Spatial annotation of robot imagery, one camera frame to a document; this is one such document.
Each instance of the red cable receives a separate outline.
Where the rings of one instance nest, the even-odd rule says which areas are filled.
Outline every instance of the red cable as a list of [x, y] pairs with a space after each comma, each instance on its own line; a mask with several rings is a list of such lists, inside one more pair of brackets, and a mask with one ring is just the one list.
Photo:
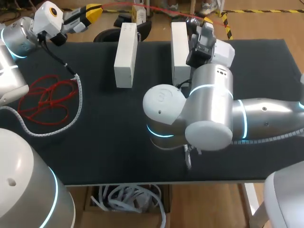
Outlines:
[[[111, 2], [111, 3], [103, 4], [101, 6], [101, 8], [104, 9], [104, 7], [117, 6], [117, 5], [123, 5], [123, 6], [142, 6], [142, 7], [150, 8], [150, 9], [157, 10], [157, 11], [162, 11], [162, 12], [167, 12], [167, 13], [171, 13], [171, 14], [176, 14], [176, 15], [181, 15], [181, 16], [185, 16], [185, 17], [191, 17], [191, 18], [196, 18], [196, 19], [204, 20], [204, 18], [201, 18], [201, 17], [198, 17], [198, 16], [194, 16], [194, 15], [191, 15], [191, 14], [186, 14], [186, 13], [176, 12], [176, 11], [172, 11], [172, 10], [168, 10], [168, 9], [158, 8], [158, 7], [155, 7], [155, 6], [147, 6], [147, 5], [136, 4], [136, 3], [131, 3], [131, 2]], [[219, 23], [219, 22], [216, 22], [216, 21], [214, 21], [213, 24], [225, 27], [222, 23]]]
[[[56, 83], [51, 85], [49, 88], [34, 87], [38, 82], [41, 82], [42, 80], [49, 79], [49, 78], [55, 78]], [[57, 100], [53, 100], [54, 90], [60, 85], [68, 85], [72, 88], [72, 91], [65, 97], [62, 97], [62, 98], [57, 99]], [[19, 100], [17, 112], [22, 117], [24, 117], [24, 118], [26, 118], [26, 119], [28, 119], [32, 122], [35, 122], [37, 124], [58, 125], [58, 124], [63, 123], [64, 121], [66, 121], [67, 118], [68, 118], [68, 108], [65, 107], [64, 105], [60, 104], [60, 103], [72, 98], [77, 93], [78, 93], [78, 87], [77, 87], [76, 82], [74, 82], [73, 80], [68, 79], [68, 80], [59, 81], [59, 77], [57, 75], [46, 75], [46, 76], [43, 76], [43, 77], [37, 79], [35, 82], [33, 82], [29, 86], [29, 92]], [[22, 102], [24, 101], [24, 99], [27, 96], [30, 96], [30, 95], [31, 96], [40, 95], [38, 106], [21, 110]], [[66, 116], [62, 120], [60, 120], [58, 122], [54, 122], [54, 123], [41, 122], [41, 121], [37, 121], [37, 120], [34, 119], [34, 117], [37, 114], [39, 114], [42, 111], [47, 110], [49, 108], [63, 108], [66, 112]]]

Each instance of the tangled red cable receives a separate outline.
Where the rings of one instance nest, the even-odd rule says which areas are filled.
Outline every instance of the tangled red cable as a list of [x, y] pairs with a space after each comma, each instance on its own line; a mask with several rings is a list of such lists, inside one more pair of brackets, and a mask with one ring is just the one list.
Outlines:
[[[42, 80], [49, 79], [49, 78], [55, 78], [57, 82], [52, 84], [49, 88], [35, 87], [35, 85], [38, 82], [41, 82]], [[67, 96], [62, 97], [62, 98], [57, 99], [57, 100], [54, 100], [53, 99], [54, 91], [60, 85], [68, 85], [72, 88], [72, 91]], [[43, 77], [37, 79], [35, 82], [33, 82], [29, 86], [29, 92], [19, 100], [17, 112], [22, 117], [24, 117], [24, 118], [26, 118], [26, 119], [28, 119], [32, 122], [35, 122], [37, 124], [58, 125], [58, 124], [63, 123], [64, 121], [66, 121], [67, 118], [68, 118], [68, 108], [65, 107], [64, 105], [60, 104], [60, 103], [72, 98], [77, 93], [78, 93], [78, 86], [77, 86], [77, 83], [74, 80], [68, 79], [68, 80], [60, 81], [58, 75], [46, 75], [46, 76], [43, 76]], [[24, 99], [27, 96], [33, 96], [33, 95], [40, 95], [38, 106], [21, 110], [21, 105], [22, 105]], [[42, 111], [47, 110], [49, 108], [63, 108], [66, 112], [66, 116], [61, 121], [54, 122], [54, 123], [41, 122], [41, 121], [33, 119], [37, 114], [39, 114]]]

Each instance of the person's leg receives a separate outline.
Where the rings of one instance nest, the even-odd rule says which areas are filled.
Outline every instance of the person's leg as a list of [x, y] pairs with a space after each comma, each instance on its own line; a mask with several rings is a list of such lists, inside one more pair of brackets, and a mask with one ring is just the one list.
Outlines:
[[203, 0], [202, 8], [200, 13], [204, 15], [208, 15], [216, 10], [218, 4], [217, 0]]
[[[179, 5], [177, 3], [177, 0], [161, 0], [161, 7], [167, 10], [176, 11], [179, 12]], [[166, 12], [170, 17], [176, 17], [176, 13], [168, 13]]]

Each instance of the white spiral cable wrap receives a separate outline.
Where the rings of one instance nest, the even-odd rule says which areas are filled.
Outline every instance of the white spiral cable wrap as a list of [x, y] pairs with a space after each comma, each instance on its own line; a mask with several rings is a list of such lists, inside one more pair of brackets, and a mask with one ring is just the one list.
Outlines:
[[51, 135], [54, 135], [54, 134], [58, 134], [60, 132], [63, 132], [65, 131], [66, 129], [68, 129], [69, 127], [71, 127], [76, 121], [77, 119], [79, 118], [80, 116], [80, 113], [81, 113], [81, 109], [82, 109], [82, 102], [83, 102], [83, 97], [82, 97], [82, 86], [81, 86], [81, 82], [80, 82], [80, 77], [78, 74], [75, 74], [74, 75], [75, 77], [71, 80], [76, 80], [77, 81], [77, 84], [78, 84], [78, 93], [79, 93], [79, 106], [78, 106], [78, 110], [77, 110], [77, 113], [76, 113], [76, 116], [74, 117], [74, 119], [72, 120], [72, 122], [70, 122], [67, 126], [59, 129], [59, 130], [56, 130], [54, 132], [50, 132], [50, 133], [45, 133], [45, 134], [36, 134], [36, 133], [33, 133], [31, 132], [25, 125], [21, 115], [13, 108], [11, 107], [8, 107], [8, 106], [2, 106], [0, 107], [0, 110], [9, 110], [11, 111], [12, 113], [14, 113], [14, 115], [18, 118], [19, 122], [21, 123], [21, 126], [22, 128], [24, 129], [24, 131], [31, 135], [31, 136], [34, 136], [34, 137], [47, 137], [47, 136], [51, 136]]

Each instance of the black tablecloth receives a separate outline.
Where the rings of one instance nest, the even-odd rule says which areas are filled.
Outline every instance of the black tablecloth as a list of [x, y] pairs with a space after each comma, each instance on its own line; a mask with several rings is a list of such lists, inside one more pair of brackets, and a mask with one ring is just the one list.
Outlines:
[[[235, 99], [298, 100], [301, 74], [283, 40], [229, 43], [236, 51], [231, 67]], [[259, 145], [229, 146], [202, 155], [193, 153], [192, 170], [187, 172], [183, 149], [161, 151], [152, 145], [142, 108], [142, 98], [149, 88], [171, 83], [170, 43], [139, 43], [132, 89], [115, 88], [116, 49], [117, 43], [67, 43], [51, 47], [80, 75], [84, 90], [80, 118], [67, 131], [33, 138], [23, 132], [13, 114], [0, 111], [0, 127], [25, 138], [65, 185], [262, 180], [280, 168], [304, 160], [304, 138], [293, 137]], [[29, 84], [47, 74], [71, 78], [43, 50], [20, 60], [18, 66]], [[68, 88], [59, 90], [68, 93]], [[78, 98], [66, 104], [71, 121]], [[51, 120], [61, 115], [59, 110], [53, 110], [41, 118]], [[33, 132], [47, 133], [67, 123], [56, 127], [29, 121], [26, 124]]]

